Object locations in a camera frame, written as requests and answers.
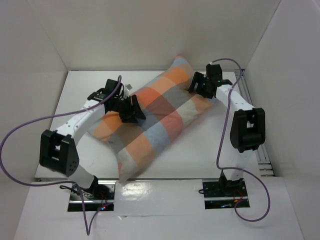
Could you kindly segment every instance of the checkered cloth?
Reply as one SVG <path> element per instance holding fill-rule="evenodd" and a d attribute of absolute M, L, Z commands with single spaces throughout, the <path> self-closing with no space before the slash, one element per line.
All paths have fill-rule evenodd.
<path fill-rule="evenodd" d="M 120 182 L 146 169 L 186 126 L 213 105 L 188 92 L 193 75 L 189 63 L 177 57 L 167 71 L 133 93 L 146 120 L 122 123 L 118 113 L 108 112 L 89 131 L 117 155 Z"/>

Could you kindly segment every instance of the wall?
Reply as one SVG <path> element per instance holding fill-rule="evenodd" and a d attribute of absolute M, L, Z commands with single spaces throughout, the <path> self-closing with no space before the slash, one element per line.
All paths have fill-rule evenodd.
<path fill-rule="evenodd" d="M 285 178 L 306 240 L 320 236 L 317 3 L 282 0 L 245 71 L 253 103 L 266 112 L 269 157 Z"/>
<path fill-rule="evenodd" d="M 27 1 L 0 3 L 0 139 L 13 127 L 54 113 L 67 69 Z M 7 170 L 30 182 L 39 162 L 42 121 L 14 133 L 4 146 Z M 29 188 L 0 170 L 0 233 L 14 238 Z"/>
<path fill-rule="evenodd" d="M 69 70 L 245 68 L 280 0 L 28 0 Z M 235 69 L 223 62 L 224 69 Z"/>

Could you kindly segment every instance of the folded fabric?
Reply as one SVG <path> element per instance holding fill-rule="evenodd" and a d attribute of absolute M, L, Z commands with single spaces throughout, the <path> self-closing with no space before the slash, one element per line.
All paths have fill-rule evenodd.
<path fill-rule="evenodd" d="M 193 75 L 189 63 L 176 57 L 167 71 L 133 93 L 146 120 L 123 123 L 117 112 L 108 112 L 89 130 L 116 154 L 120 182 L 144 171 L 184 128 L 213 105 L 188 92 Z"/>

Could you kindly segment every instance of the wire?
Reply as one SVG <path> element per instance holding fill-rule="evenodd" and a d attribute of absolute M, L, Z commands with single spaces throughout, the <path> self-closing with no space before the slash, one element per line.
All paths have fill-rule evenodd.
<path fill-rule="evenodd" d="M 254 177 L 255 179 L 257 179 L 263 186 L 265 192 L 266 192 L 266 196 L 267 196 L 267 201 L 268 201 L 268 207 L 264 213 L 264 215 L 262 217 L 259 217 L 257 219 L 248 219 L 248 218 L 244 218 L 243 216 L 241 216 L 239 213 L 238 213 L 238 210 L 237 210 L 237 206 L 239 203 L 241 203 L 242 201 L 244 201 L 245 199 L 243 200 L 240 200 L 238 201 L 235 205 L 234 205 L 234 211 L 235 213 L 238 215 L 239 218 L 241 218 L 242 220 L 244 221 L 247 221 L 247 222 L 258 222 L 258 221 L 261 221 L 262 219 L 264 219 L 269 211 L 270 211 L 270 205 L 271 205 L 271 200 L 270 200 L 270 194 L 269 194 L 269 191 L 267 189 L 267 186 L 264 184 L 263 181 L 261 181 L 256 175 L 254 175 L 253 173 L 245 170 L 245 169 L 242 169 L 242 168 L 239 168 L 239 167 L 234 167 L 234 166 L 228 166 L 228 167 L 221 167 L 219 165 L 219 160 L 220 160 L 220 155 L 221 155 L 221 151 L 222 151 L 222 146 L 223 146 L 223 143 L 224 143 L 224 139 L 225 139 L 225 135 L 226 135 L 226 130 L 227 130 L 227 124 L 228 124 L 228 119 L 229 119 L 229 112 L 230 112 L 230 107 L 231 107 L 231 93 L 232 91 L 234 90 L 235 86 L 238 84 L 238 82 L 240 81 L 240 79 L 242 78 L 243 76 L 243 72 L 242 72 L 242 69 L 241 69 L 241 66 L 239 65 L 239 63 L 235 60 L 233 60 L 232 58 L 220 58 L 220 59 L 217 59 L 217 60 L 214 60 L 211 62 L 211 64 L 213 63 L 216 63 L 218 61 L 223 61 L 223 60 L 228 60 L 228 61 L 231 61 L 231 62 L 234 62 L 237 67 L 239 68 L 239 71 L 240 71 L 240 75 L 238 76 L 238 78 L 236 79 L 235 83 L 231 86 L 231 90 L 229 91 L 228 93 L 228 105 L 227 105 L 227 108 L 226 108 L 226 114 L 225 114 L 225 120 L 224 120 L 224 125 L 223 125 L 223 129 L 222 129 L 222 135 L 221 135 L 221 140 L 220 140 L 220 144 L 219 144 L 219 149 L 218 149 L 218 153 L 217 153 L 217 156 L 216 156 L 216 167 L 219 169 L 219 170 L 238 170 L 238 171 L 243 171 L 244 173 L 246 174 L 249 174 L 251 175 L 252 177 Z"/>
<path fill-rule="evenodd" d="M 51 183 L 40 183 L 40 184 L 32 184 L 32 183 L 27 183 L 27 182 L 23 182 L 23 181 L 20 181 L 18 179 L 16 179 L 14 176 L 12 176 L 5 168 L 4 166 L 4 163 L 3 163 L 3 159 L 2 159 L 2 152 L 3 152 L 3 149 L 4 149 L 4 145 L 7 141 L 7 139 L 10 137 L 11 134 L 13 134 L 15 131 L 17 131 L 18 129 L 24 127 L 24 126 L 27 126 L 29 124 L 33 124 L 33 123 L 36 123 L 36 122 L 39 122 L 41 120 L 45 120 L 45 119 L 53 119 L 53 118 L 58 118 L 58 117 L 64 117 L 64 116 L 68 116 L 68 115 L 73 115 L 73 114 L 80 114 L 80 113 L 83 113 L 83 112 L 86 112 L 86 111 L 89 111 L 91 109 L 94 109 L 96 107 L 98 107 L 99 105 L 101 104 L 104 104 L 107 100 L 109 100 L 118 90 L 118 88 L 120 87 L 121 85 L 121 80 L 122 80 L 122 76 L 119 75 L 118 76 L 118 83 L 115 87 L 115 89 L 104 99 L 102 100 L 101 102 L 98 102 L 96 105 L 93 105 L 91 107 L 88 107 L 88 108 L 85 108 L 85 109 L 81 109 L 81 110 L 78 110 L 78 111 L 71 111 L 71 112 L 67 112 L 67 113 L 62 113 L 62 114 L 56 114 L 56 115 L 50 115 L 50 116 L 43 116 L 43 117 L 39 117 L 39 118 L 36 118 L 34 120 L 30 120 L 30 121 L 27 121 L 25 123 L 22 123 L 21 125 L 19 126 L 16 126 L 15 128 L 13 128 L 11 131 L 9 131 L 3 138 L 3 140 L 1 141 L 1 144 L 0 144 L 0 167 L 2 169 L 2 171 L 4 172 L 4 174 L 10 178 L 12 181 L 14 181 L 15 183 L 17 184 L 20 184 L 20 185 L 24 185 L 24 186 L 27 186 L 27 187 L 46 187 L 46 186 L 52 186 L 52 185 L 58 185 L 58 184 L 74 184 L 75 187 L 77 188 L 77 191 L 78 193 L 80 194 L 80 197 L 81 197 L 81 201 L 82 201 L 82 211 L 83 211 L 83 217 L 84 217 L 84 224 L 85 224 L 85 229 L 86 229 L 86 234 L 89 236 L 90 234 L 90 230 L 91 230 L 91 225 L 92 225 L 92 222 L 95 218 L 95 216 L 98 214 L 98 212 L 100 211 L 99 209 L 95 212 L 95 214 L 93 215 L 91 221 L 90 221 L 90 225 L 89 225 L 89 228 L 88 228 L 88 223 L 87 223 L 87 218 L 86 218 L 86 208 L 85 208 L 85 202 L 84 202 L 84 196 L 83 196 L 83 193 L 82 193 L 82 190 L 81 190 L 81 187 L 79 185 L 77 185 L 77 183 L 75 183 L 74 181 L 57 181 L 57 182 L 51 182 Z"/>

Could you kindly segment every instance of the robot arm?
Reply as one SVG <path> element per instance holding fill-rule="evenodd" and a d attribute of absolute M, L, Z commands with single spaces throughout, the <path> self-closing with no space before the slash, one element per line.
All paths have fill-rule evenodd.
<path fill-rule="evenodd" d="M 195 91 L 204 98 L 217 98 L 226 107 L 228 95 L 232 89 L 232 83 L 222 78 L 220 65 L 208 64 L 206 74 L 195 72 L 192 83 L 188 89 Z M 233 116 L 230 129 L 230 142 L 237 149 L 238 154 L 233 160 L 233 167 L 244 169 L 254 150 L 265 142 L 265 111 L 255 108 L 246 102 L 242 96 L 232 91 L 230 96 L 230 114 Z M 238 184 L 243 178 L 243 172 L 239 170 L 227 170 L 221 176 L 230 184 Z"/>
<path fill-rule="evenodd" d="M 45 130 L 41 135 L 39 163 L 45 168 L 65 175 L 70 181 L 77 183 L 89 194 L 109 193 L 104 185 L 98 184 L 98 178 L 87 172 L 81 165 L 77 145 L 89 128 L 108 111 L 119 113 L 124 123 L 137 123 L 137 118 L 146 119 L 140 109 L 137 96 L 129 95 L 127 86 L 120 84 L 115 94 L 104 104 L 87 110 L 102 102 L 113 92 L 118 82 L 108 79 L 105 88 L 93 92 L 81 108 L 81 113 L 74 115 L 56 130 Z"/>

